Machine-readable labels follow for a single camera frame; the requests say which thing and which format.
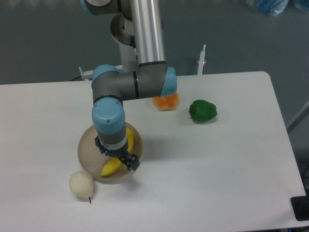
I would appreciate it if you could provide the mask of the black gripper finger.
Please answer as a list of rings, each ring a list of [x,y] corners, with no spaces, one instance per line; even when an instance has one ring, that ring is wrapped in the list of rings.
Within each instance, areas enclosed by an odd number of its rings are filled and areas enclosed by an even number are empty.
[[[126,153],[120,158],[120,161],[127,167],[128,170],[137,170],[140,165],[139,157],[136,154]]]

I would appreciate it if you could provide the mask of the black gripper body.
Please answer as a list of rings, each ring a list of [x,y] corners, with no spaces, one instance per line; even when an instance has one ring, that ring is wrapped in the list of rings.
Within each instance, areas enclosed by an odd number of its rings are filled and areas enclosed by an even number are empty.
[[[117,158],[120,160],[121,157],[123,157],[126,153],[128,153],[128,140],[124,143],[124,145],[120,146],[119,148],[106,148],[103,145],[103,142],[100,141],[99,137],[97,136],[95,138],[95,145],[99,149],[101,154],[104,154],[106,156]]]

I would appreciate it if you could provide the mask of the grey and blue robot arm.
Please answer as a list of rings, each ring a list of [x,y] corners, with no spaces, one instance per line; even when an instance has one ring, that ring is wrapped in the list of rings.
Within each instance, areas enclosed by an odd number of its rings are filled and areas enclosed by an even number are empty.
[[[97,131],[95,144],[106,156],[119,159],[129,170],[140,164],[128,151],[123,101],[172,95],[177,75],[166,64],[163,25],[156,0],[83,0],[91,15],[129,11],[133,23],[131,44],[136,50],[137,67],[120,72],[113,65],[100,65],[92,72],[92,121]]]

